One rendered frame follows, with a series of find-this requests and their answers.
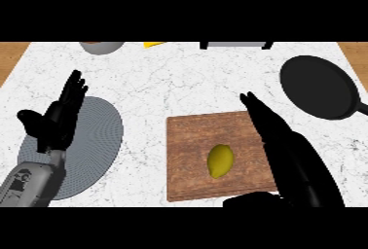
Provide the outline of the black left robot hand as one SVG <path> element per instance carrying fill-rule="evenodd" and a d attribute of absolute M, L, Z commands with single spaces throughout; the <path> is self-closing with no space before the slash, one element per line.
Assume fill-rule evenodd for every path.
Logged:
<path fill-rule="evenodd" d="M 21 120 L 26 135 L 37 139 L 37 152 L 65 151 L 74 141 L 78 110 L 87 92 L 87 85 L 81 73 L 75 70 L 65 83 L 60 97 L 52 102 L 46 113 L 38 114 L 32 110 L 21 110 Z"/>

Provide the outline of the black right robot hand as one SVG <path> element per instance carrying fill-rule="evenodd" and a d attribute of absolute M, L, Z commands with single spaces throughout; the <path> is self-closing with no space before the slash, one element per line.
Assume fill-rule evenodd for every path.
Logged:
<path fill-rule="evenodd" d="M 341 192 L 328 167 L 304 136 L 291 130 L 284 118 L 253 92 L 239 95 L 278 187 L 278 194 L 254 192 L 223 201 L 236 208 L 343 208 Z"/>

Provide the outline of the yellow lemon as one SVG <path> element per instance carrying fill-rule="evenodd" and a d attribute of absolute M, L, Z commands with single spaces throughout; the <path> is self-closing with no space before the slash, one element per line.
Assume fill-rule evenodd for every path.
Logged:
<path fill-rule="evenodd" d="M 207 157 L 207 168 L 210 176 L 217 179 L 227 174 L 235 161 L 233 151 L 229 145 L 219 144 L 210 151 Z"/>

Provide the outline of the brown wooden cutting board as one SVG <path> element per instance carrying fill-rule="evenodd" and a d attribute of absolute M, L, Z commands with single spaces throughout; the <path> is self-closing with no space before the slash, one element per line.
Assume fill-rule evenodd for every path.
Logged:
<path fill-rule="evenodd" d="M 207 156 L 219 144 L 229 145 L 235 163 L 214 179 Z M 260 135 L 245 111 L 167 118 L 167 200 L 236 196 L 272 192 L 276 184 Z"/>

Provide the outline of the black frying pan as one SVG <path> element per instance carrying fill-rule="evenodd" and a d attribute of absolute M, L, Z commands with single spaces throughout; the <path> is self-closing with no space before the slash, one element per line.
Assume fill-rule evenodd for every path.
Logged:
<path fill-rule="evenodd" d="M 355 83 L 326 59 L 313 55 L 292 57 L 281 68 L 281 85 L 297 108 L 325 120 L 343 120 L 356 112 L 368 116 Z"/>

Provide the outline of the grey round placemat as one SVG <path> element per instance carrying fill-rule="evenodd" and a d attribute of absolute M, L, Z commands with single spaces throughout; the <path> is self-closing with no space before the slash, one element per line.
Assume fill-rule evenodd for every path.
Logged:
<path fill-rule="evenodd" d="M 123 135 L 123 119 L 114 105 L 105 99 L 87 96 L 66 150 L 66 176 L 55 200 L 75 196 L 97 182 L 120 152 Z"/>

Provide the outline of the grey bowl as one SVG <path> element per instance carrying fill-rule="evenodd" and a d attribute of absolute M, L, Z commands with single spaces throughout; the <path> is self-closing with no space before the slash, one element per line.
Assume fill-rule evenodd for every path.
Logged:
<path fill-rule="evenodd" d="M 84 51 L 94 55 L 112 53 L 121 46 L 123 42 L 80 42 Z"/>

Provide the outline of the grey appliance with black legs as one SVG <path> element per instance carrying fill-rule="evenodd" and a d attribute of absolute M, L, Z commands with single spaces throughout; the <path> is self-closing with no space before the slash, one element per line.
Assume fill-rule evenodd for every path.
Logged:
<path fill-rule="evenodd" d="M 199 49 L 207 50 L 210 47 L 258 47 L 261 50 L 270 50 L 273 42 L 199 42 Z"/>

